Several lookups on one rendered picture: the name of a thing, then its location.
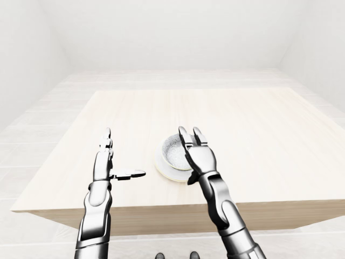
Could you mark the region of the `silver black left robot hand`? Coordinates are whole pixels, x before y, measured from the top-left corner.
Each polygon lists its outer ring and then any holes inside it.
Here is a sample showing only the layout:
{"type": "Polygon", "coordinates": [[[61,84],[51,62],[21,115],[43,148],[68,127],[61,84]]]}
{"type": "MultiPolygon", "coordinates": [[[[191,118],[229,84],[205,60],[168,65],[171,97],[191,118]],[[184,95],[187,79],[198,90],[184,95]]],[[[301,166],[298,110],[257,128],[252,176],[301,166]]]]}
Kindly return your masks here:
{"type": "Polygon", "coordinates": [[[100,139],[99,151],[96,154],[93,181],[117,179],[118,181],[130,180],[146,175],[145,171],[134,169],[113,169],[113,140],[111,139],[111,129],[106,128],[104,135],[100,139]]]}

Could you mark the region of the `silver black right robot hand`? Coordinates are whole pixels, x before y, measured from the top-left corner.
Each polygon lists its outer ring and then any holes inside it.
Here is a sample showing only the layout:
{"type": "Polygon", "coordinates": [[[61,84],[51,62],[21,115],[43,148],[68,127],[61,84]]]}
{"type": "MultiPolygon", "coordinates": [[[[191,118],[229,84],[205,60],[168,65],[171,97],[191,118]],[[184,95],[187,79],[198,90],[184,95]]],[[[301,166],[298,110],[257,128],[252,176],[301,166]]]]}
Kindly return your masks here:
{"type": "Polygon", "coordinates": [[[193,170],[188,179],[188,185],[196,183],[202,175],[217,170],[216,158],[214,152],[208,146],[206,137],[197,127],[193,128],[193,132],[196,144],[193,143],[190,134],[187,133],[183,126],[178,127],[178,133],[185,151],[186,160],[193,170]]]}

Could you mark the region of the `speckled grey bowl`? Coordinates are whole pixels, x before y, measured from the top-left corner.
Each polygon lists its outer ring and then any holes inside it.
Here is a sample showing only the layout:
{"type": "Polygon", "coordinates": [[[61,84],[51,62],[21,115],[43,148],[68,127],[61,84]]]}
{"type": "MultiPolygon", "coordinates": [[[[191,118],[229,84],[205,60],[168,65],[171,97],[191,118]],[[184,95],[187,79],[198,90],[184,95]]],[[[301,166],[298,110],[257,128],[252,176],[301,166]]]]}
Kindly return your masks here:
{"type": "Polygon", "coordinates": [[[165,162],[179,171],[191,170],[185,158],[185,151],[178,134],[171,135],[162,144],[162,156],[165,162]]]}

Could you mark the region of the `white plate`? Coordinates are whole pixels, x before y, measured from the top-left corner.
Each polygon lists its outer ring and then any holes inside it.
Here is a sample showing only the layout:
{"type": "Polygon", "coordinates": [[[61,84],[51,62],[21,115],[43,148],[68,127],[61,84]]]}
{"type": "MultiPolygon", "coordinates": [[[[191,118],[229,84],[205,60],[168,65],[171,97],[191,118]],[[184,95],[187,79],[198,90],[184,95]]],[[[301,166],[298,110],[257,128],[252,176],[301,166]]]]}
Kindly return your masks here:
{"type": "Polygon", "coordinates": [[[191,176],[192,169],[188,171],[181,171],[169,166],[168,163],[165,162],[162,155],[163,143],[164,140],[159,143],[155,150],[154,160],[156,169],[169,180],[176,182],[187,182],[191,176]]]}

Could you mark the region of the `pale wooden table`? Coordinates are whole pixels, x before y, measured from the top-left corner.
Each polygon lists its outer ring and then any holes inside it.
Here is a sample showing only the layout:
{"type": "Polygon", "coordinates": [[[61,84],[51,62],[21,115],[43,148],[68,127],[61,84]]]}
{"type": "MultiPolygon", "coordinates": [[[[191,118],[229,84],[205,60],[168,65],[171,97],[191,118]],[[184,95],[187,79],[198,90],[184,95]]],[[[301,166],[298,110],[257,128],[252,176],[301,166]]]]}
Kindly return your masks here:
{"type": "Polygon", "coordinates": [[[198,184],[156,169],[160,142],[198,127],[251,230],[345,215],[345,129],[290,88],[97,91],[12,206],[78,227],[99,141],[113,165],[146,175],[113,181],[112,235],[215,231],[198,184]]]}

